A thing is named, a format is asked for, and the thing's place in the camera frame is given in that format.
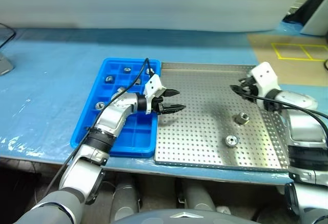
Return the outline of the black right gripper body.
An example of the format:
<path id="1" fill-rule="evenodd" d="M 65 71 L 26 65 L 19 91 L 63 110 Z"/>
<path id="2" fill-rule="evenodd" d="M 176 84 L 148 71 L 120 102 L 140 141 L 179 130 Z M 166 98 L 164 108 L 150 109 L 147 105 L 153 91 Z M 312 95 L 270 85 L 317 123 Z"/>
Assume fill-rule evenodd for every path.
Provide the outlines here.
<path id="1" fill-rule="evenodd" d="M 247 93 L 248 95 L 251 95 L 251 96 L 258 96 L 258 87 L 256 86 L 256 80 L 254 79 L 254 77 L 248 77 L 250 80 L 249 80 L 249 83 L 248 84 L 245 84 L 245 85 L 253 85 L 253 92 L 252 93 Z"/>

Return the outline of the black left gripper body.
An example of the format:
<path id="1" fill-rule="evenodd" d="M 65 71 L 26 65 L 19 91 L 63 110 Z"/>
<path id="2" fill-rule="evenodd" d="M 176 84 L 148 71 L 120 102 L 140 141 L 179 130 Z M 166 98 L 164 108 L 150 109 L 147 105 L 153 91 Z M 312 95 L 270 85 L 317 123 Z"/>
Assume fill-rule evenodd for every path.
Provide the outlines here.
<path id="1" fill-rule="evenodd" d="M 162 113 L 164 110 L 162 102 L 163 102 L 162 96 L 154 97 L 151 102 L 152 111 L 156 113 Z"/>

